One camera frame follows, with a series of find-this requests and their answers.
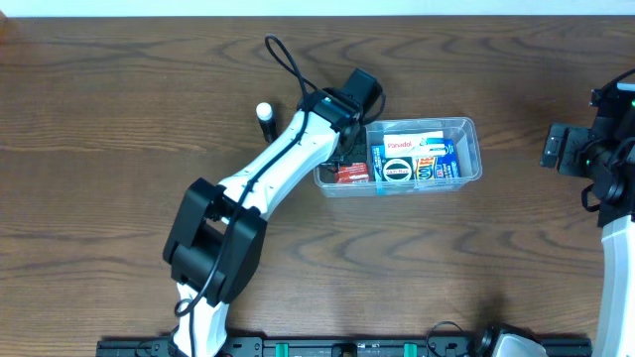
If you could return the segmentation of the dark syrup bottle white cap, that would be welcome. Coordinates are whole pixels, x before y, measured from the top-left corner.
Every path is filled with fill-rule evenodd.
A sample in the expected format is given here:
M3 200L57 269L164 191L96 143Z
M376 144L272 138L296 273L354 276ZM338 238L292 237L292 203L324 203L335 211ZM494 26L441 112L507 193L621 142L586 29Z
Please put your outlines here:
M256 115L265 141L273 143L279 136L273 106L267 102L259 103L256 106Z

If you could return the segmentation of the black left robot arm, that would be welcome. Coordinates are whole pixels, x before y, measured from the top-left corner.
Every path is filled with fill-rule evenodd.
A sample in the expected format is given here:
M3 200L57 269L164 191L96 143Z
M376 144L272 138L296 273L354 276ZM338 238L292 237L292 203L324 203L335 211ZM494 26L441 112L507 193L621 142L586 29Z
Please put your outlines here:
M288 127L244 169L188 187L163 251L181 298L170 355L220 352L229 305L259 265L271 214L306 174L353 148L367 112L384 100L377 78L358 68L341 88L303 98Z

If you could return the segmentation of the red Panadol ActiFast box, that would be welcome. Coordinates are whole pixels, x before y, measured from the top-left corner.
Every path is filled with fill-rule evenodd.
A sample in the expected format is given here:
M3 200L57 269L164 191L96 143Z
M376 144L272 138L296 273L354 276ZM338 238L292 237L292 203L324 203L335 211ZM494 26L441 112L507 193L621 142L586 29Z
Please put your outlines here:
M334 174L336 183L369 182L370 176L365 163L354 163L350 166L340 166Z

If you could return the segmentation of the blue Cool Fever box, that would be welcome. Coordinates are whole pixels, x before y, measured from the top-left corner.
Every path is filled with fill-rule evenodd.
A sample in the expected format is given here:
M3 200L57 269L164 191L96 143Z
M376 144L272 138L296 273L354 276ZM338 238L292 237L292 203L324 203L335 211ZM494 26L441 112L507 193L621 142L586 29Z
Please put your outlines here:
M389 184L414 183L415 185L424 183L438 183L443 180L459 179L460 168L453 141L444 139L446 153L442 156L430 157L401 157L412 163L413 178L408 181L385 181L382 179L381 169L383 164L390 159L385 155L384 145L374 145L371 147L371 162L373 178L379 184L388 186Z

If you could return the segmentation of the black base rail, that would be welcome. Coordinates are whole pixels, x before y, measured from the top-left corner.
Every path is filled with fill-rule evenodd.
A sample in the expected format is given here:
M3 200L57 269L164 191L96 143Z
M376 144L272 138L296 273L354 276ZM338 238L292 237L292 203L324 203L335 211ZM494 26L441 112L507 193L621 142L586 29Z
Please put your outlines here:
M501 344L477 348L465 335L431 339L263 339L230 337L218 354L225 357L424 357L548 356L590 357L587 338L548 338L540 342L505 336Z

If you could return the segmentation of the white Panadol box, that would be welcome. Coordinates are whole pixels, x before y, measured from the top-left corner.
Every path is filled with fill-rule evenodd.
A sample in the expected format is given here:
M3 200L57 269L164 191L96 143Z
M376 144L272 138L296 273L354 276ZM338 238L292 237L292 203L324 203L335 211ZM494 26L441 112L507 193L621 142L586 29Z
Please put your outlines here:
M442 131L389 134L383 137L387 158L442 156L446 153Z

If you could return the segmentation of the dark green ointment box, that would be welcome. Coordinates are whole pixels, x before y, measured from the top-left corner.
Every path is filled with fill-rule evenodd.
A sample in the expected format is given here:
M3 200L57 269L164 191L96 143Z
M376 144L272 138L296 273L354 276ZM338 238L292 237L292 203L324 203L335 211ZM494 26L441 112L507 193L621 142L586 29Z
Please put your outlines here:
M412 163L406 159L394 158L387 160L381 169L382 179L385 181L408 181L413 178Z

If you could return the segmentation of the clear plastic container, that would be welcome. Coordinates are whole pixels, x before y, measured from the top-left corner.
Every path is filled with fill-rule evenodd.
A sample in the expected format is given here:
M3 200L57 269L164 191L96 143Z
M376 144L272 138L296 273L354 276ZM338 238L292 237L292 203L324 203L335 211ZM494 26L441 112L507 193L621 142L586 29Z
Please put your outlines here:
M394 195L407 193L428 193L433 191L458 190L466 183L477 180L482 175L479 145L475 126L467 117L421 118L402 120L380 120L366 128L367 159L365 163L370 176L369 182L336 183L334 174L339 167L321 165L314 169L314 179L323 195L327 197ZM460 178L443 180L438 183L414 183L379 185L373 178L371 147L384 145L383 137L389 134L414 134L442 131L445 139L453 141Z

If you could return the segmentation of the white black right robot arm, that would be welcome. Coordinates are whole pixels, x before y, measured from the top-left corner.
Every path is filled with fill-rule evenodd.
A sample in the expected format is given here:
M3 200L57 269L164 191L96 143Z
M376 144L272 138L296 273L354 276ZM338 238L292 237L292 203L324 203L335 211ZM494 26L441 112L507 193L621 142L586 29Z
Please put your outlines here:
M584 210L597 215L603 286L594 356L634 354L634 85L615 79L591 91L588 128L554 123L540 165L588 179Z

